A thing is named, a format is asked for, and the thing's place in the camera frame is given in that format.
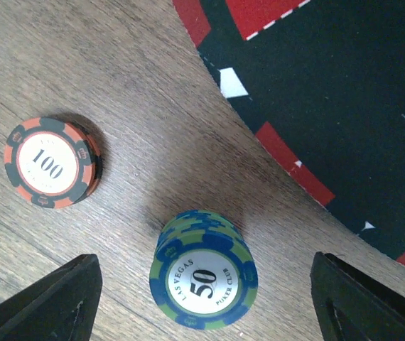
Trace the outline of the blue green chip stack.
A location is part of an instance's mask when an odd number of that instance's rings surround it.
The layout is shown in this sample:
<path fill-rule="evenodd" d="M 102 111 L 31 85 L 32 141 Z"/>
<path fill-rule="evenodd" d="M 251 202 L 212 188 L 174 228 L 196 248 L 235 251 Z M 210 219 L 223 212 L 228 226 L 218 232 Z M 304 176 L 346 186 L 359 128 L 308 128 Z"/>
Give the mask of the blue green chip stack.
<path fill-rule="evenodd" d="M 232 222 L 215 212 L 188 210 L 161 230 L 149 285 L 171 320 L 214 330 L 249 311 L 259 279 L 252 253 Z"/>

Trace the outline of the orange black chip stack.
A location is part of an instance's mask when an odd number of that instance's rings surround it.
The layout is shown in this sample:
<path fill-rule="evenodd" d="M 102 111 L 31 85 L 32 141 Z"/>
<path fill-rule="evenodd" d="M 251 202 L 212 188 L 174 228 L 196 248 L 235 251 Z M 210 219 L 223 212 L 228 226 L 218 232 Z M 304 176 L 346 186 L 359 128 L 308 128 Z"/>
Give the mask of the orange black chip stack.
<path fill-rule="evenodd" d="M 102 153 L 76 122 L 28 119 L 13 129 L 4 167 L 18 193 L 34 205 L 58 209 L 89 197 L 102 178 Z"/>

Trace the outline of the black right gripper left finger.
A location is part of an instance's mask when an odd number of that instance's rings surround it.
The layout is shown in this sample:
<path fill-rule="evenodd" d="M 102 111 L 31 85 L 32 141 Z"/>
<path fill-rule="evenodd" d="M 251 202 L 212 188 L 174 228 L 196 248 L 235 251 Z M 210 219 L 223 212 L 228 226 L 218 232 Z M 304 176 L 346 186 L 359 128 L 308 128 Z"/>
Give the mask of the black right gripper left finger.
<path fill-rule="evenodd" d="M 89 340 L 102 291 L 95 254 L 81 254 L 0 303 L 0 340 Z"/>

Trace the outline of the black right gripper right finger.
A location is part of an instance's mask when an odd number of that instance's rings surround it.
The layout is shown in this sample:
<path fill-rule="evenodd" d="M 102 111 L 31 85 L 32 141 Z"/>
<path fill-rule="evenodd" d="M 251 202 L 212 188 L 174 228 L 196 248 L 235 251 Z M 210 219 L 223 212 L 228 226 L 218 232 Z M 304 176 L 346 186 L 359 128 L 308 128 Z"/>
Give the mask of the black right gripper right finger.
<path fill-rule="evenodd" d="M 324 340 L 405 340 L 405 297 L 333 254 L 315 254 L 311 296 Z"/>

